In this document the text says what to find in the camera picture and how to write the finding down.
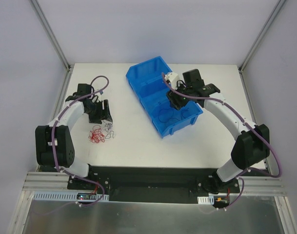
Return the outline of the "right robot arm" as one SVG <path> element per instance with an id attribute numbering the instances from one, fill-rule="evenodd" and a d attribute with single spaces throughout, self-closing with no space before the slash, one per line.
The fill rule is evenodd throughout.
<path id="1" fill-rule="evenodd" d="M 162 75 L 162 80 L 170 89 L 166 96 L 171 107 L 180 110 L 193 101 L 213 114 L 234 138 L 231 158 L 203 182 L 205 191 L 212 194 L 225 191 L 234 178 L 270 155 L 268 127 L 242 117 L 227 103 L 218 87 L 205 84 L 198 69 L 184 72 L 182 78 L 169 72 Z"/>

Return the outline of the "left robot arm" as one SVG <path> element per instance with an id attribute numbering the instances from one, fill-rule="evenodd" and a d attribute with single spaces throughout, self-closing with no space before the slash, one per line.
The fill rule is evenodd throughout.
<path id="1" fill-rule="evenodd" d="M 75 156 L 71 130 L 84 115 L 89 123 L 102 124 L 112 122 L 108 100 L 101 100 L 102 91 L 95 94 L 90 84 L 81 83 L 77 91 L 65 100 L 63 110 L 54 120 L 35 129 L 36 157 L 40 166 L 65 169 L 72 175 L 79 176 L 79 185 L 86 190 L 95 185 L 95 177 L 89 174 L 90 166 Z"/>

